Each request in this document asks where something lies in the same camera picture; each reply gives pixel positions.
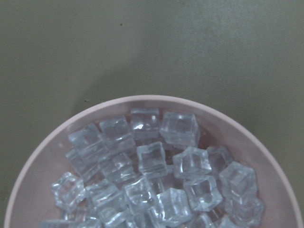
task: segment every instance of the pile of ice cubes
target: pile of ice cubes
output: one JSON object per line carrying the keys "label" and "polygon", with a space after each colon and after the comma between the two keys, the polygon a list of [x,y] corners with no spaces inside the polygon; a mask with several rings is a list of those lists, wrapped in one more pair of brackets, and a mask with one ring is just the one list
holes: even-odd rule
{"label": "pile of ice cubes", "polygon": [[40,228],[247,228],[264,210],[255,171],[224,147],[198,148],[193,113],[135,108],[68,136],[65,173],[51,190],[61,219]]}

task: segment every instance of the pink rim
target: pink rim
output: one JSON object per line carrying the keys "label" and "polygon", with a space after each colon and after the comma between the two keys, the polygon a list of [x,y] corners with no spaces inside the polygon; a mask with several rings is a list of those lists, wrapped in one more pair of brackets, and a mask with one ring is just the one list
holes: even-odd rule
{"label": "pink rim", "polygon": [[254,142],[254,144],[256,144],[260,148],[260,150],[263,151],[265,156],[269,159],[269,161],[272,163],[275,170],[279,174],[280,178],[282,179],[282,181],[283,181],[283,183],[284,183],[284,185],[287,189],[287,192],[290,196],[290,199],[292,201],[292,205],[293,205],[294,211],[295,211],[295,216],[296,216],[296,219],[297,219],[297,226],[299,228],[304,228],[299,205],[297,203],[294,191],[293,191],[286,175],[284,174],[283,170],[281,169],[281,167],[279,166],[277,161],[271,155],[271,153],[266,149],[266,147],[252,133],[250,133],[246,128],[241,126],[239,123],[237,123],[236,121],[234,121],[230,117],[224,115],[223,113],[220,113],[219,111],[216,111],[213,108],[210,108],[208,106],[205,106],[203,104],[200,104],[200,103],[197,103],[197,102],[194,102],[194,101],[190,101],[190,100],[186,100],[186,99],[182,99],[182,98],[178,98],[178,97],[173,97],[173,96],[162,96],[162,95],[128,96],[128,97],[122,97],[122,98],[117,98],[117,99],[110,100],[110,101],[107,101],[107,102],[103,102],[103,103],[97,104],[93,107],[90,107],[90,108],[78,113],[77,115],[75,115],[75,116],[71,117],[70,119],[68,119],[67,121],[65,121],[58,128],[56,128],[51,134],[49,134],[42,141],[42,143],[32,153],[32,155],[29,157],[29,159],[27,160],[27,162],[23,166],[23,168],[22,168],[22,170],[21,170],[21,172],[20,172],[20,174],[19,174],[19,176],[18,176],[18,178],[15,182],[12,193],[9,197],[9,203],[8,203],[8,207],[7,207],[6,215],[5,215],[5,220],[4,220],[4,228],[10,228],[10,218],[11,218],[11,214],[12,214],[12,210],[13,210],[13,205],[15,203],[15,199],[16,199],[18,190],[20,188],[21,182],[24,179],[24,176],[26,175],[26,173],[27,173],[28,169],[30,168],[30,166],[32,165],[33,161],[36,159],[36,157],[39,155],[39,153],[42,151],[42,149],[48,144],[49,141],[51,141],[59,132],[61,132],[63,129],[65,129],[67,126],[69,126],[71,123],[73,123],[74,121],[82,118],[83,116],[85,116],[85,115],[87,115],[87,114],[89,114],[89,113],[91,113],[95,110],[98,110],[98,109],[101,109],[101,108],[104,108],[104,107],[107,107],[107,106],[111,106],[111,105],[114,105],[114,104],[117,104],[117,103],[123,103],[123,102],[129,102],[129,101],[139,101],[139,100],[171,101],[171,102],[176,102],[176,103],[180,103],[180,104],[184,104],[184,105],[188,105],[188,106],[194,106],[194,107],[203,109],[206,112],[209,112],[210,114],[212,114],[214,116],[217,116],[218,118],[223,119],[225,122],[233,125],[240,132],[242,132],[246,137],[250,138]]}

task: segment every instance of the round plastic bowl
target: round plastic bowl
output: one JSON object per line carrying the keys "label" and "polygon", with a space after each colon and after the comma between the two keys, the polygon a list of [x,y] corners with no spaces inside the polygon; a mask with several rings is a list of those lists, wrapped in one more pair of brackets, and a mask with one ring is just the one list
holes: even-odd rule
{"label": "round plastic bowl", "polygon": [[193,101],[159,95],[130,96],[95,105],[54,130],[33,152],[13,188],[4,228],[39,227],[44,219],[58,219],[50,184],[69,169],[65,154],[67,135],[93,121],[125,114],[134,107],[190,111],[201,126],[232,151],[233,156],[256,170],[259,197],[266,207],[262,228],[303,228],[293,190],[282,169],[262,143],[224,114]]}

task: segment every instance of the gray table surface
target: gray table surface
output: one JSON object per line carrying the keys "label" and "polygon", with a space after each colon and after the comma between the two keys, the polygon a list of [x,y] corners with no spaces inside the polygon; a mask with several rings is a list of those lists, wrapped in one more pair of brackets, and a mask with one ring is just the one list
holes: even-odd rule
{"label": "gray table surface", "polygon": [[1,1],[0,224],[38,144],[109,99],[159,94],[232,117],[304,197],[304,2]]}

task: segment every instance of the pink bowl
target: pink bowl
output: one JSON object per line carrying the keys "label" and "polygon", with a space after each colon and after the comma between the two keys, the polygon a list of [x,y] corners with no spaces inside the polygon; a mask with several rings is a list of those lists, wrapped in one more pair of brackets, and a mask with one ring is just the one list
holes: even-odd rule
{"label": "pink bowl", "polygon": [[139,95],[95,105],[54,130],[33,152],[19,174],[6,211],[4,228],[39,227],[44,219],[59,218],[50,184],[69,169],[67,135],[93,121],[125,114],[135,107],[159,107],[195,113],[197,120],[233,156],[256,170],[259,197],[266,208],[262,228],[304,228],[294,192],[265,146],[248,130],[205,105],[170,96]]}

